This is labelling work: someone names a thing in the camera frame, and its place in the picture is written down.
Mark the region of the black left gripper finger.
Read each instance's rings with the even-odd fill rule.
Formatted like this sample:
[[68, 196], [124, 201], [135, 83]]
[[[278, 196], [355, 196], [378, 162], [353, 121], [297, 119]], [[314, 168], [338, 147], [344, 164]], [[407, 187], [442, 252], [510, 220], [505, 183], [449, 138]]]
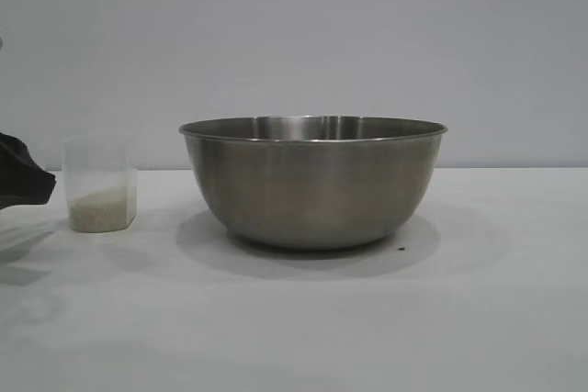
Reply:
[[56, 177], [33, 161], [22, 140], [2, 133], [0, 185], [2, 209], [45, 205], [51, 198]]

